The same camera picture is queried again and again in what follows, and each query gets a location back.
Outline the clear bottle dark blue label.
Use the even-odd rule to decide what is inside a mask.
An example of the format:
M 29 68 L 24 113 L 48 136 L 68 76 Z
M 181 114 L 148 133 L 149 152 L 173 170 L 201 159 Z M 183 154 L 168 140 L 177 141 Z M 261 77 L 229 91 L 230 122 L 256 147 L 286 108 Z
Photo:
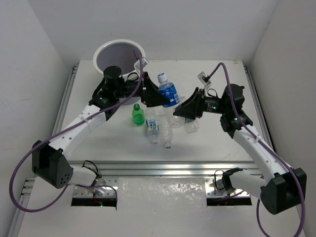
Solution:
M 166 73 L 159 74 L 157 78 L 159 81 L 159 92 L 169 100 L 169 102 L 167 104 L 164 104 L 163 107 L 169 108 L 179 104 L 180 99 L 176 87 L 174 83 L 168 80 Z

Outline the clear bottle dark green label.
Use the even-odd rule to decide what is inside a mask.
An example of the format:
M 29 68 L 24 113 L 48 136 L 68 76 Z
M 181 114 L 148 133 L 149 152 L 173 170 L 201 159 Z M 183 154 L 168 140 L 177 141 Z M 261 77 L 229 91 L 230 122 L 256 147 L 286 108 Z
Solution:
M 185 100 L 186 100 L 186 97 L 184 95 L 179 95 L 179 102 L 176 105 L 173 106 L 173 112 Z M 198 123 L 197 119 L 196 120 L 192 120 L 192 119 L 189 119 L 189 118 L 179 117 L 179 116 L 175 116 L 175 115 L 172 115 L 172 119 L 173 119 L 173 127 L 174 128 L 178 128 L 178 127 L 183 126 L 185 131 L 188 134 L 198 132 L 198 130 L 199 130 L 199 123 Z

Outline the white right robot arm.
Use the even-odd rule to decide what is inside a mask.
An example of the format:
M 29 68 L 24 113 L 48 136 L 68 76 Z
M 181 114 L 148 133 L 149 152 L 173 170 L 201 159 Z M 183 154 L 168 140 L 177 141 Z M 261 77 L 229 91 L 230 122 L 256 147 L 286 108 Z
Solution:
M 307 175 L 301 169 L 282 164 L 268 144 L 259 136 L 252 120 L 242 110 L 243 87 L 230 84 L 222 97 L 205 96 L 196 88 L 193 95 L 176 107 L 175 116 L 186 119 L 201 118 L 204 112 L 220 114 L 220 124 L 258 166 L 263 178 L 250 175 L 242 168 L 223 172 L 216 182 L 217 189 L 229 193 L 241 189 L 257 197 L 273 215 L 302 204 L 305 199 Z

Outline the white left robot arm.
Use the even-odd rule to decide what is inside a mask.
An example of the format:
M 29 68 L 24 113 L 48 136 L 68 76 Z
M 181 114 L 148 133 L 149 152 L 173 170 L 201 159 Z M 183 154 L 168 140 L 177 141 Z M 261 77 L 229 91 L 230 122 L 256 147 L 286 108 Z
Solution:
M 139 72 L 137 81 L 125 80 L 121 68 L 109 66 L 83 111 L 63 131 L 46 142 L 33 145 L 32 171 L 57 189 L 66 185 L 92 186 L 97 172 L 71 166 L 68 158 L 94 130 L 107 122 L 128 99 L 139 97 L 148 108 L 162 106 L 168 99 L 158 91 L 147 72 Z

